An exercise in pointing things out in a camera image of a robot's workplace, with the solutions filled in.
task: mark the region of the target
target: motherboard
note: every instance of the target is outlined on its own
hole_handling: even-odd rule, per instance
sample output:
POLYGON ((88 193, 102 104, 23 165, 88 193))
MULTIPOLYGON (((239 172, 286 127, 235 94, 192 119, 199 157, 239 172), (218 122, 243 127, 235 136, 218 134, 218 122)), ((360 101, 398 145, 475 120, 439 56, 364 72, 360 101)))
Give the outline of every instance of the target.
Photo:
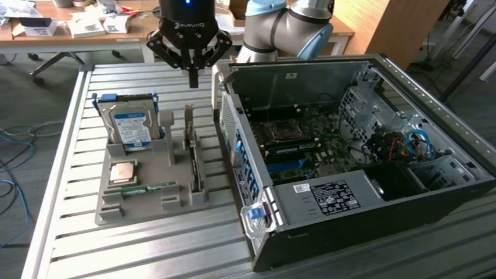
POLYGON ((366 156, 351 155, 332 106, 292 106, 247 115, 275 185, 350 171, 366 156))

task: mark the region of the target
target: white box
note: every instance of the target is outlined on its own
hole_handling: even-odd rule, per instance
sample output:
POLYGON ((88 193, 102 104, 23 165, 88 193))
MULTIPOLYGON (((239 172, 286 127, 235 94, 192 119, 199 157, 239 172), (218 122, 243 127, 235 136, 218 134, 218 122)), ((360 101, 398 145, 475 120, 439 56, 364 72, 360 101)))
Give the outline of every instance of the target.
POLYGON ((56 20, 48 18, 20 18, 26 36, 54 36, 56 20))
POLYGON ((103 28, 108 33, 128 33, 130 16, 108 17, 103 23, 103 28))
POLYGON ((68 26, 74 38, 106 35, 106 30, 98 19, 74 19, 68 21, 68 26))

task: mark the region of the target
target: cable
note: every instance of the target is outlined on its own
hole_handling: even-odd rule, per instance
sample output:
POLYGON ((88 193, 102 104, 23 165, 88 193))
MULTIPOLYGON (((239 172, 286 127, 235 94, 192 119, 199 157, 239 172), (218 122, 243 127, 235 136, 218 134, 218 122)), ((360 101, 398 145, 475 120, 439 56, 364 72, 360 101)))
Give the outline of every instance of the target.
POLYGON ((394 159, 394 149, 395 149, 395 144, 396 142, 400 140, 402 138, 400 137, 396 137, 394 138, 394 141, 391 143, 391 148, 390 148, 390 158, 388 158, 388 161, 391 161, 394 159))
POLYGON ((16 60, 16 58, 18 58, 18 54, 14 55, 12 60, 7 60, 7 63, 6 64, 0 64, 0 65, 2 66, 6 66, 6 65, 11 64, 16 60))
POLYGON ((0 249, 8 245, 26 231, 27 229, 30 228, 30 211, 28 211, 28 206, 27 206, 27 203, 26 203, 26 198, 24 198, 24 193, 22 191, 22 188, 19 187, 19 185, 16 183, 14 183, 11 180, 7 180, 7 179, 0 179, 0 182, 4 182, 10 185, 12 185, 14 187, 16 187, 16 190, 18 190, 18 193, 19 193, 19 196, 22 198, 22 203, 23 203, 23 207, 24 207, 24 217, 26 217, 26 224, 24 224, 24 228, 19 231, 19 233, 11 237, 7 242, 4 242, 3 244, 0 244, 0 249))
POLYGON ((343 120, 343 115, 344 115, 344 108, 340 109, 340 115, 338 117, 338 134, 340 136, 340 139, 346 142, 343 134, 342 134, 342 120, 343 120))
MULTIPOLYGON (((28 129, 28 134, 35 136, 35 134, 32 132, 35 132, 36 130, 39 130, 40 128, 46 127, 46 126, 51 126, 54 124, 64 124, 64 121, 63 120, 58 120, 58 121, 48 121, 46 122, 44 124, 42 125, 35 125, 32 126, 30 129, 28 129)), ((59 135, 63 131, 58 131, 55 133, 50 133, 50 134, 36 134, 36 136, 39 138, 43 138, 43 137, 52 137, 54 135, 59 135)))
POLYGON ((431 40, 431 32, 427 34, 427 61, 431 61, 431 51, 428 50, 430 40, 431 40))
POLYGON ((443 94, 443 91, 440 90, 440 88, 439 88, 439 86, 436 84, 436 80, 434 80, 432 77, 427 73, 424 73, 423 71, 411 71, 411 70, 407 70, 407 73, 424 75, 424 77, 427 78, 428 82, 431 83, 431 85, 436 89, 438 93, 440 95, 443 94))
POLYGON ((322 98, 323 96, 327 96, 332 102, 339 102, 339 101, 340 101, 340 99, 339 99, 338 97, 334 97, 334 96, 331 96, 330 93, 323 92, 323 93, 320 93, 320 94, 316 96, 316 98, 315 98, 315 100, 314 100, 312 103, 315 103, 318 100, 320 100, 320 98, 322 98))
MULTIPOLYGON (((2 165, 2 167, 7 167, 7 164, 6 164, 6 162, 4 162, 2 159, 0 159, 0 165, 2 165)), ((16 180, 16 177, 14 176, 14 173, 12 173, 10 170, 7 170, 7 174, 8 174, 8 176, 11 177, 11 181, 18 185, 20 191, 23 192, 23 189, 22 189, 22 187, 20 187, 20 184, 19 184, 19 182, 18 182, 18 180, 16 180)), ((16 201, 16 198, 18 198, 18 191, 14 191, 14 197, 12 197, 12 200, 11 200, 11 202, 8 203, 8 205, 7 205, 7 207, 4 208, 4 210, 0 212, 0 215, 4 214, 4 213, 7 212, 7 210, 12 207, 12 205, 14 205, 14 203, 15 203, 15 201, 16 201)), ((30 214, 30 218, 31 218, 31 220, 35 222, 36 220, 35 220, 35 218, 32 217, 32 214, 31 214, 31 211, 30 211, 30 207, 28 207, 28 214, 30 214)))
MULTIPOLYGON (((4 133, 6 135, 10 135, 11 137, 16 137, 19 135, 32 135, 35 136, 34 132, 39 129, 42 129, 43 127, 47 127, 47 126, 51 126, 51 125, 55 125, 55 124, 64 124, 64 121, 63 120, 55 120, 55 121, 47 121, 42 124, 38 124, 38 125, 34 125, 34 126, 27 126, 27 125, 20 125, 20 126, 14 126, 11 128, 7 128, 7 129, 3 129, 0 128, 0 133, 4 133), (19 128, 19 127, 27 127, 28 129, 24 131, 24 132, 20 132, 20 133, 10 133, 8 131, 12 130, 14 128, 19 128)), ((54 135, 59 135, 63 131, 58 131, 55 133, 48 133, 48 134, 38 134, 38 137, 39 138, 43 138, 43 137, 52 137, 54 135)))
POLYGON ((6 248, 30 248, 30 244, 28 243, 6 244, 3 246, 3 249, 6 249, 6 248))
POLYGON ((368 154, 366 151, 359 150, 359 148, 355 148, 355 147, 352 147, 352 146, 350 146, 350 145, 348 145, 348 148, 350 148, 351 150, 355 150, 356 152, 360 152, 362 154, 364 154, 364 155, 368 156, 370 158, 372 158, 372 154, 368 154))
MULTIPOLYGON (((31 139, 31 144, 35 145, 35 141, 36 141, 36 131, 35 131, 35 136, 32 137, 31 139)), ((22 156, 26 152, 26 150, 30 149, 31 146, 26 146, 26 148, 22 150, 22 152, 18 153, 18 155, 15 157, 12 157, 7 162, 6 164, 10 164, 10 162, 12 162, 14 160, 16 160, 19 158, 19 156, 22 156)))
POLYGON ((23 161, 20 161, 19 164, 16 164, 14 167, 4 167, 4 170, 0 170, 0 173, 4 173, 7 172, 8 170, 14 170, 15 168, 20 167, 35 155, 35 152, 36 152, 36 147, 34 144, 31 144, 30 142, 26 142, 26 141, 15 141, 10 138, 7 138, 4 135, 0 135, 0 138, 3 138, 6 141, 8 141, 10 143, 12 144, 26 144, 31 147, 31 153, 28 155, 28 157, 24 158, 23 161))
POLYGON ((14 187, 14 186, 11 185, 11 187, 8 188, 8 191, 6 192, 6 194, 3 194, 3 195, 0 196, 0 198, 4 198, 6 196, 8 196, 8 194, 12 193, 12 190, 15 190, 15 189, 16 189, 16 187, 14 187))
POLYGON ((426 132, 423 130, 412 130, 412 131, 407 132, 407 134, 404 135, 408 151, 414 155, 416 155, 416 152, 415 152, 415 150, 414 150, 414 148, 412 148, 412 146, 410 144, 410 134, 420 134, 424 137, 426 144, 427 144, 427 149, 428 149, 428 152, 430 152, 430 156, 428 157, 430 157, 430 159, 432 159, 434 156, 435 156, 435 152, 432 150, 431 140, 428 139, 428 135, 426 134, 426 132))

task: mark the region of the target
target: red wire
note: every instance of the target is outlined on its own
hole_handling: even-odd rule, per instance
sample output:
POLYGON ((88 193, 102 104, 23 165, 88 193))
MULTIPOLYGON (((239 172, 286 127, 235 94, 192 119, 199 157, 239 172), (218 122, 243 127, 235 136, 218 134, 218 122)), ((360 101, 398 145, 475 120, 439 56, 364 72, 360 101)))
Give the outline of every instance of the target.
POLYGON ((400 138, 395 138, 394 142, 391 143, 391 149, 390 149, 390 161, 394 159, 394 149, 395 149, 395 143, 398 142, 400 138))

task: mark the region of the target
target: barcode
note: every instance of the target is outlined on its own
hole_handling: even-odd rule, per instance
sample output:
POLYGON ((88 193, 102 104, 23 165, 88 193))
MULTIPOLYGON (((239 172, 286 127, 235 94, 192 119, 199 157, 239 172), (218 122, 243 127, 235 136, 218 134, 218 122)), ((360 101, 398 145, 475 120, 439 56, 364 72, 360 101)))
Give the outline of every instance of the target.
POLYGON ((311 190, 311 185, 308 183, 299 184, 299 185, 294 185, 294 188, 295 188, 296 193, 302 193, 302 192, 307 192, 311 190))

